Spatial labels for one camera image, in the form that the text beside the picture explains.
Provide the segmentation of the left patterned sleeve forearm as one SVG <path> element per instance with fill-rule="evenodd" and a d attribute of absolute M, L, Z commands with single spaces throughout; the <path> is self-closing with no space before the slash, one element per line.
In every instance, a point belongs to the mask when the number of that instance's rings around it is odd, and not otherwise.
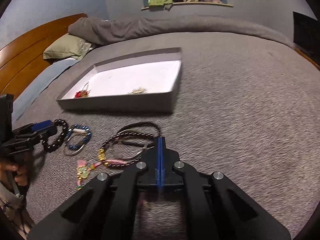
<path fill-rule="evenodd" d="M 14 194 L 1 183 L 1 209 L 9 219 L 14 229 L 27 239 L 31 228 L 35 225 L 26 209 L 24 195 Z"/>

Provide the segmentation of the person's left hand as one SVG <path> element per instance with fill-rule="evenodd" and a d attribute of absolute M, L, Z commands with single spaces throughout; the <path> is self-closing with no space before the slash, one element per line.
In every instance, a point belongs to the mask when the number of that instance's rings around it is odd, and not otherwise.
<path fill-rule="evenodd" d="M 19 166 L 18 164 L 12 163 L 6 159 L 1 159 L 1 183 L 8 189 L 12 190 L 13 186 L 9 180 L 8 173 L 16 172 L 14 181 L 18 186 L 28 185 L 28 169 L 27 165 Z"/>

